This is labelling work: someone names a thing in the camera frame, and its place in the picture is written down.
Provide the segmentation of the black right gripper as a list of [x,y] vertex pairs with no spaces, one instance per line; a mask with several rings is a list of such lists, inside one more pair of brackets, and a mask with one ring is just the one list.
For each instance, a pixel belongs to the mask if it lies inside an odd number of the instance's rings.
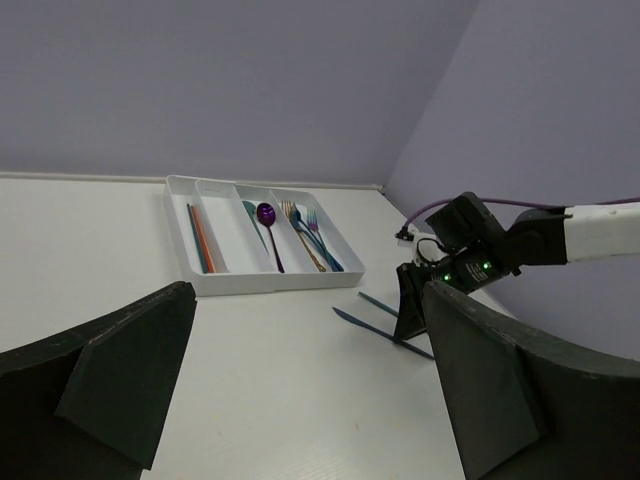
[[[435,280],[471,293],[511,274],[501,253],[506,231],[480,198],[465,192],[426,220],[447,255],[436,263]],[[393,338],[407,341],[427,332],[422,294],[427,268],[403,263],[396,269],[400,303]]]

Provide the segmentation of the ornate gold fork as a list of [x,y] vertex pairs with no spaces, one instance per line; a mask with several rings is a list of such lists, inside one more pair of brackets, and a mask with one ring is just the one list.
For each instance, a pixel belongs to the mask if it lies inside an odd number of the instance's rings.
[[295,204],[293,202],[291,202],[291,201],[283,200],[281,202],[281,208],[282,208],[284,214],[286,215],[287,219],[291,223],[292,227],[296,231],[296,233],[297,233],[302,245],[304,246],[307,254],[311,258],[311,260],[314,263],[314,265],[317,268],[317,270],[320,271],[320,272],[325,272],[326,268],[316,258],[315,254],[312,252],[312,250],[310,249],[310,247],[309,247],[309,245],[308,245],[308,243],[307,243],[307,241],[305,239],[305,235],[307,234],[307,232],[302,227],[301,220],[299,219],[299,212],[298,212],[297,207],[295,206]]

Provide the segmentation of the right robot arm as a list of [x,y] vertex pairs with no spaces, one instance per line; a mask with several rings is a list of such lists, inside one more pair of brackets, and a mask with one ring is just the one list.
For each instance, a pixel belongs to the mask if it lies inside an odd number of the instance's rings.
[[490,212],[491,200],[473,192],[423,208],[433,231],[430,242],[442,253],[433,260],[420,251],[421,237],[403,225],[396,237],[413,243],[413,260],[396,274],[400,307],[393,340],[412,339],[427,330],[421,292],[441,281],[470,294],[524,266],[557,266],[632,256],[639,252],[639,201],[556,206],[524,203],[523,212],[503,228]]

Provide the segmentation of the matte dark blue fork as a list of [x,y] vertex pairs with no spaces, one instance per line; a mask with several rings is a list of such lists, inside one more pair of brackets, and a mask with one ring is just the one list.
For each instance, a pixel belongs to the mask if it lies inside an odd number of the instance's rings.
[[307,240],[309,240],[311,242],[311,244],[314,246],[314,248],[316,249],[316,251],[318,252],[318,254],[325,260],[325,258],[323,257],[323,255],[321,254],[320,251],[320,246],[316,243],[316,241],[311,237],[310,233],[303,227],[303,229],[307,232],[307,234],[305,235],[305,238]]

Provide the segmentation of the matte teal spoon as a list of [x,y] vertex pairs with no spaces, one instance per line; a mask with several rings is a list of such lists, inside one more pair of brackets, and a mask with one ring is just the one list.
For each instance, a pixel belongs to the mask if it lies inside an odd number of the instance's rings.
[[258,227],[257,224],[257,207],[254,203],[252,203],[251,201],[247,201],[247,200],[243,200],[242,201],[243,207],[247,213],[247,215],[249,216],[249,219],[253,225],[253,228],[259,238],[259,240],[261,241],[264,249],[267,249],[266,243],[264,241],[264,237],[262,236],[262,233]]

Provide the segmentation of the orange chopstick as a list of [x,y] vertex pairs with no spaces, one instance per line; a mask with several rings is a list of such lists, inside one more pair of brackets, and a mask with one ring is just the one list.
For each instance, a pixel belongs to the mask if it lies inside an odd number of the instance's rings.
[[199,212],[197,206],[194,204],[191,206],[192,215],[194,217],[194,222],[196,225],[196,231],[198,233],[201,249],[204,255],[205,263],[207,265],[207,273],[216,273],[215,266],[208,248],[208,244],[206,241],[206,236],[204,234],[204,229],[202,227]]

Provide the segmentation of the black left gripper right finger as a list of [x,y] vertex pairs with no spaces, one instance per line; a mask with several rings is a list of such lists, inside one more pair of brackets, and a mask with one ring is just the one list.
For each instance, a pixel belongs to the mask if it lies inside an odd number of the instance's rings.
[[638,362],[441,282],[425,287],[422,305],[465,478],[638,478]]

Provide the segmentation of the shiny blue fork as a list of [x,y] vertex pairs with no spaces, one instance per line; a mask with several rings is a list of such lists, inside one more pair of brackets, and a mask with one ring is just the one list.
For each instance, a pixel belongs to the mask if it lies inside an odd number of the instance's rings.
[[329,253],[324,240],[322,239],[320,233],[316,230],[313,230],[303,219],[302,214],[299,210],[295,213],[295,218],[298,222],[310,233],[311,237],[316,241],[316,243],[320,246],[320,251],[325,260],[328,262],[333,271],[343,272],[343,266]]

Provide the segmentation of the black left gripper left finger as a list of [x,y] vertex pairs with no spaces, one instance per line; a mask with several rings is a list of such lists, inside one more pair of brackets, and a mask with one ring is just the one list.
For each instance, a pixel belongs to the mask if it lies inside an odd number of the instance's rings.
[[138,479],[151,469],[196,293],[174,282],[1,355],[4,479]]

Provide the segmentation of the dark blue knife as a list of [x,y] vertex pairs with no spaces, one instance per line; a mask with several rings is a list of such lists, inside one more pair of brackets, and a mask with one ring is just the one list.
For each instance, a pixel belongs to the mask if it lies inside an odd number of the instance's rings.
[[348,323],[355,325],[357,327],[360,327],[362,329],[368,330],[380,337],[383,337],[386,340],[389,340],[390,342],[392,342],[393,344],[395,344],[396,346],[402,347],[406,350],[409,350],[423,358],[426,358],[430,361],[434,361],[435,357],[432,354],[429,354],[428,352],[411,345],[410,343],[406,342],[406,341],[402,341],[402,340],[396,340],[391,334],[384,332],[370,324],[367,324],[366,322],[359,320],[358,318],[354,317],[353,315],[340,310],[336,307],[333,307],[332,310],[343,320],[347,321]]

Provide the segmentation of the teal green knife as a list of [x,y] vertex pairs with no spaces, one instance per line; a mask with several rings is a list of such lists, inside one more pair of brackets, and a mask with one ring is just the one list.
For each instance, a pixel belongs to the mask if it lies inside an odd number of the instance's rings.
[[358,292],[358,296],[363,298],[364,300],[366,300],[370,304],[376,306],[377,308],[385,311],[386,313],[388,313],[388,314],[390,314],[390,315],[392,315],[394,317],[397,317],[399,315],[399,313],[398,313],[398,311],[396,309],[392,308],[391,306],[381,302],[380,300],[377,300],[376,298],[374,298],[374,297],[372,297],[372,296],[370,296],[370,295],[368,295],[368,294],[366,294],[366,293],[364,293],[362,291]]

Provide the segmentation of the shiny purple spoon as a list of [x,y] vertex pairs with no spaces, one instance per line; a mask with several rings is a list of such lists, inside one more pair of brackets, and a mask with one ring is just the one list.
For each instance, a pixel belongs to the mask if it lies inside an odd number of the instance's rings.
[[276,260],[276,265],[280,273],[284,273],[285,269],[281,261],[281,257],[278,252],[278,248],[275,242],[275,238],[272,232],[272,227],[276,222],[276,212],[274,207],[266,202],[262,202],[256,207],[256,215],[259,223],[263,225],[269,234],[269,238],[271,241],[273,253]]

